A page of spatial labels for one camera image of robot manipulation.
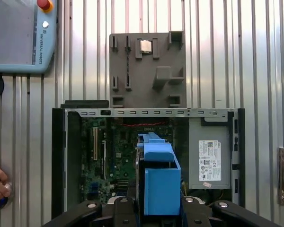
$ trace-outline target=red wire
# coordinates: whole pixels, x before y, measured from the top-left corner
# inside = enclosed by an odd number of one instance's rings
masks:
[[[158,122],[153,124],[123,124],[123,126],[153,126],[158,124],[164,124],[165,122]]]

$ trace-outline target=white label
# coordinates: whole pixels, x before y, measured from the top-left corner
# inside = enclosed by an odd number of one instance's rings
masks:
[[[203,185],[205,186],[205,187],[208,187],[208,188],[211,188],[212,187],[212,184],[211,183],[208,183],[208,182],[203,182]]]
[[[221,143],[199,140],[199,181],[221,180]]]

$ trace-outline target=pcie slot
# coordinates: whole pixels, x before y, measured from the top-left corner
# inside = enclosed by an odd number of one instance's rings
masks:
[[[102,179],[106,180],[106,140],[102,141],[102,148],[101,151],[103,150],[103,154],[101,155],[101,174],[102,174]]]
[[[93,139],[94,139],[94,160],[98,160],[98,131],[99,128],[93,128]]]

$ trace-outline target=green circuit board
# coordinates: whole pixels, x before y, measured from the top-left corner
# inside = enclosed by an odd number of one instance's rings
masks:
[[[126,195],[135,178],[137,137],[154,132],[173,144],[173,122],[126,123],[123,118],[82,119],[81,200],[106,204],[112,196]]]

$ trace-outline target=corrugated metal wall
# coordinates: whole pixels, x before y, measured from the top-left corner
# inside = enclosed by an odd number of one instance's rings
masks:
[[[16,197],[0,227],[51,214],[51,108],[108,97],[111,33],[186,31],[188,107],[246,108],[247,208],[284,226],[277,148],[284,146],[284,0],[60,0],[54,64],[6,75],[0,166]]]

